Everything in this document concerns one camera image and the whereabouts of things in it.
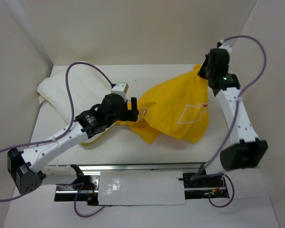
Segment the yellow pikachu pillowcase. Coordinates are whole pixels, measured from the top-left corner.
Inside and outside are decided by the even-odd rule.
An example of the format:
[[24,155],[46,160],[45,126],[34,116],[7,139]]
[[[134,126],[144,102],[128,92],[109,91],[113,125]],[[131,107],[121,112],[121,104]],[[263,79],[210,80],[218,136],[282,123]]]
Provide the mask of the yellow pikachu pillowcase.
[[201,65],[160,83],[137,101],[136,122],[118,121],[151,144],[161,134],[198,142],[209,124],[208,82],[198,75]]

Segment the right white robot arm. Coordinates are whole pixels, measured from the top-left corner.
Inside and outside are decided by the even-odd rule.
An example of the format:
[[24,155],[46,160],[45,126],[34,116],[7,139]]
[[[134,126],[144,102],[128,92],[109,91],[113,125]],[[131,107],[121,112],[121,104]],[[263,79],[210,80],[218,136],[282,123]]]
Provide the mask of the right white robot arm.
[[219,160],[226,171],[254,168],[268,149],[267,141],[260,140],[241,98],[241,89],[235,74],[228,73],[229,53],[213,48],[206,55],[198,75],[206,79],[222,108],[230,146],[220,151]]

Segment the white pillow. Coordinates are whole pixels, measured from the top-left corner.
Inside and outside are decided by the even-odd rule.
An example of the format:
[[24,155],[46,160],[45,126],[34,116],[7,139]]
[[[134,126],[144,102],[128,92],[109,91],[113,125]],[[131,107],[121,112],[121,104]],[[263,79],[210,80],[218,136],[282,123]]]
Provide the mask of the white pillow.
[[37,92],[49,102],[59,113],[67,125],[71,121],[71,104],[73,101],[74,116],[91,109],[102,102],[110,94],[111,86],[101,73],[93,67],[78,64],[69,70],[67,66],[52,71],[51,76],[44,79],[37,87]]

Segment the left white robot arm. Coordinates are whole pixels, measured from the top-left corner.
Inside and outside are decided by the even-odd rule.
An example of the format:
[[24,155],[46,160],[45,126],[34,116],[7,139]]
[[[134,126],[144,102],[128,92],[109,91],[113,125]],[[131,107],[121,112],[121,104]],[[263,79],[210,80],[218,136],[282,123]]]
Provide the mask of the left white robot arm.
[[43,168],[60,154],[103,133],[117,121],[137,121],[138,113],[135,97],[127,102],[121,95],[111,93],[100,104],[76,116],[74,122],[61,131],[62,138],[54,136],[48,143],[38,143],[22,151],[9,150],[8,171],[19,193],[26,195],[36,190],[47,176],[52,176],[53,172]]

